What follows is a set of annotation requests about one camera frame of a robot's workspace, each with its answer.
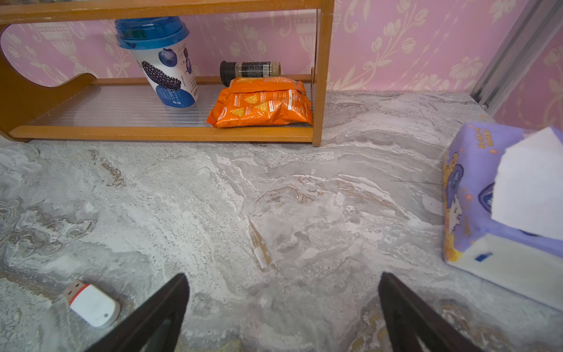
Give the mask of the white red usb drive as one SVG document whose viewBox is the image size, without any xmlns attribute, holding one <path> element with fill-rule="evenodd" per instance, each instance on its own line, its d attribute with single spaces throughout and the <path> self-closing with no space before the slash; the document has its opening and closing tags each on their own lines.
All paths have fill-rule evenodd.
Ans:
<svg viewBox="0 0 563 352">
<path fill-rule="evenodd" d="M 62 293 L 69 308 L 95 328 L 106 328 L 117 320 L 121 306 L 118 301 L 95 285 L 75 280 Z"/>
</svg>

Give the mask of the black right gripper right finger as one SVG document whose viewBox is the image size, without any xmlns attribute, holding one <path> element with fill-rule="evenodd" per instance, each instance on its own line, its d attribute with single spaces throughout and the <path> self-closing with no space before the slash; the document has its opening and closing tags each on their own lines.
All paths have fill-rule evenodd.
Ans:
<svg viewBox="0 0 563 352">
<path fill-rule="evenodd" d="M 384 272 L 378 295 L 394 351 L 479 351 L 394 274 Z"/>
</svg>

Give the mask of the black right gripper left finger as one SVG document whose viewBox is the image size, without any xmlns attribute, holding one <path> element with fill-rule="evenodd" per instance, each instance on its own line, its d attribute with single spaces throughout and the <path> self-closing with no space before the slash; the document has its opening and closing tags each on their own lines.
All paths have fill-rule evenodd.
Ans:
<svg viewBox="0 0 563 352">
<path fill-rule="evenodd" d="M 88 351 L 174 351 L 190 298 L 184 273 L 176 274 Z"/>
</svg>

